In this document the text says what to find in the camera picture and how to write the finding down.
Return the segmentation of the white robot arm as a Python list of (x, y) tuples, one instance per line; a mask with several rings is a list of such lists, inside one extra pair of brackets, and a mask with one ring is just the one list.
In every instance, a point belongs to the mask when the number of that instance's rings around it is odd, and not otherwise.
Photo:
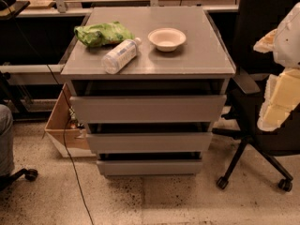
[(284, 67), (279, 75), (268, 77), (257, 121), (260, 130), (273, 131), (300, 104), (300, 3), (276, 29), (257, 41), (253, 50), (272, 52), (274, 61)]

